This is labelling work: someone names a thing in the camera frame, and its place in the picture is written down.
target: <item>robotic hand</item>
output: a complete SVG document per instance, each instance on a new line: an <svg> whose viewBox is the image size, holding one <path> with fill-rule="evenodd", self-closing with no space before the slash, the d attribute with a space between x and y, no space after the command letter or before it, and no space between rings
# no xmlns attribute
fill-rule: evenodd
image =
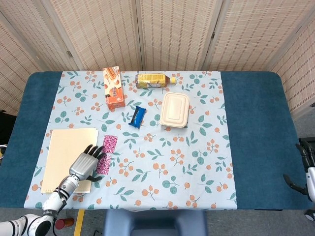
<svg viewBox="0 0 315 236"><path fill-rule="evenodd" d="M101 177L94 178L90 173L96 167L98 161L106 155L100 154L103 147L97 149L89 145L69 169L69 176L65 177L54 192L43 204L43 216L27 214L17 220L5 221L0 223L0 236L45 236L52 222L59 212L66 205L74 190L78 187L79 181L88 179L92 182L99 181Z"/></svg>
<svg viewBox="0 0 315 236"><path fill-rule="evenodd" d="M300 140L300 144L295 144L295 146L299 149L302 156L302 163L304 166L307 184L305 185L305 188L300 187L292 182L290 177L286 174L283 175L284 180L290 188L302 193L303 195L307 195L309 200L315 203L315 150L303 139ZM314 221L315 211L309 209L305 212L305 216L309 220Z"/></svg>

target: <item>orange snack box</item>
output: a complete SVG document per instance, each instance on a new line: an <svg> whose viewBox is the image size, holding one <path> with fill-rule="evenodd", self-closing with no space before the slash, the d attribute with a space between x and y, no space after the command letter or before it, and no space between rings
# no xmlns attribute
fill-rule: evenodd
<svg viewBox="0 0 315 236"><path fill-rule="evenodd" d="M104 68L103 76L108 108L113 110L117 107L126 106L119 66Z"/></svg>

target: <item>robot finger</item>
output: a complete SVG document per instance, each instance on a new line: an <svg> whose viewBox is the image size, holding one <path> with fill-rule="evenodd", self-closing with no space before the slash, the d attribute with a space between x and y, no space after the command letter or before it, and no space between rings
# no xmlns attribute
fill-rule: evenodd
<svg viewBox="0 0 315 236"><path fill-rule="evenodd" d="M98 150L96 150L95 153L93 154L93 157L97 157L100 154L100 152L102 151L102 149L103 149L103 146L98 148Z"/></svg>
<svg viewBox="0 0 315 236"><path fill-rule="evenodd" d="M88 154L88 152L89 152L89 150L90 150L90 148L91 148L92 146L93 146L92 144L88 145L88 147L84 150L83 153Z"/></svg>
<svg viewBox="0 0 315 236"><path fill-rule="evenodd" d="M98 160L101 160L103 157L105 157L105 156L107 156L106 155L106 153L104 152L104 153L102 153L101 155L99 155L98 157L97 157L97 159Z"/></svg>
<svg viewBox="0 0 315 236"><path fill-rule="evenodd" d="M91 150L90 150L90 152L89 152L89 155L93 155L93 153L95 152L95 150L98 148L98 146L95 146L95 147L93 147Z"/></svg>

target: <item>red object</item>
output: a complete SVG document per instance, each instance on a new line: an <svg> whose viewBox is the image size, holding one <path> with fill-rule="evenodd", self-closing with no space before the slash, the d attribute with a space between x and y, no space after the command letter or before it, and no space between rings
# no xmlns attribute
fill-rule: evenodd
<svg viewBox="0 0 315 236"><path fill-rule="evenodd" d="M62 230L63 228L70 227L74 224L73 218L59 219L56 221L55 227L57 230Z"/></svg>

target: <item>bottle cap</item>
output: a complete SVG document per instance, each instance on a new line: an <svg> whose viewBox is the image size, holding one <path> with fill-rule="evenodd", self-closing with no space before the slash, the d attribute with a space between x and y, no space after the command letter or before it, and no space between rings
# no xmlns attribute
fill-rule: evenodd
<svg viewBox="0 0 315 236"><path fill-rule="evenodd" d="M176 77L171 77L171 84L175 84L176 83Z"/></svg>

